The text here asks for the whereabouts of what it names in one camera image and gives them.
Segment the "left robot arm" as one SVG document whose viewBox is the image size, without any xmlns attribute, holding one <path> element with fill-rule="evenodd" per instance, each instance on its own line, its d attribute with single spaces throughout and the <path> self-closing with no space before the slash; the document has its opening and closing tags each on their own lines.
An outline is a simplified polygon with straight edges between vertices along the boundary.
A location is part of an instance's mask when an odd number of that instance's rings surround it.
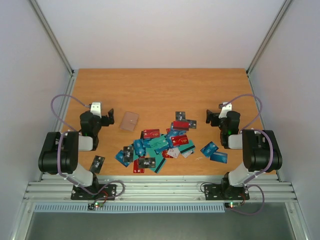
<svg viewBox="0 0 320 240">
<path fill-rule="evenodd" d="M 107 115 L 97 115 L 88 110 L 82 113 L 80 131 L 48 132 L 43 143 L 38 168 L 42 173 L 60 175 L 73 183 L 89 199 L 96 199 L 102 189 L 95 172 L 86 170 L 78 160 L 79 152 L 95 151 L 99 145 L 102 127 L 115 123 L 114 109 Z"/>
</svg>

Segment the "blue VIP card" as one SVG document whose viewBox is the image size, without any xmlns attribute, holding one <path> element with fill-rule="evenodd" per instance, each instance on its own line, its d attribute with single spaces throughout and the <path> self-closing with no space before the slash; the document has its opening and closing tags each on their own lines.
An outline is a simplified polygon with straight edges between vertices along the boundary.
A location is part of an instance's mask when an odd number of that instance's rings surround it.
<svg viewBox="0 0 320 240">
<path fill-rule="evenodd" d="M 146 148 L 144 147 L 144 141 L 142 139 L 134 140 L 133 147 L 136 155 L 144 156 L 146 154 Z"/>
</svg>

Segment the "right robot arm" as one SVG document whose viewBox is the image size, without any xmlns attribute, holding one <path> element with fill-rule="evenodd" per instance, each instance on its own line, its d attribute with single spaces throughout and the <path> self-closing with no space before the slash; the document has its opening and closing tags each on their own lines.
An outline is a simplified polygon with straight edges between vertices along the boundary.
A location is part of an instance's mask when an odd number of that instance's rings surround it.
<svg viewBox="0 0 320 240">
<path fill-rule="evenodd" d="M 282 154 L 272 130 L 239 129 L 240 113 L 206 111 L 206 123 L 220 130 L 220 143 L 225 149 L 241 150 L 242 163 L 227 172 L 219 184 L 205 183 L 206 200 L 249 200 L 248 184 L 261 174 L 279 170 Z"/>
</svg>

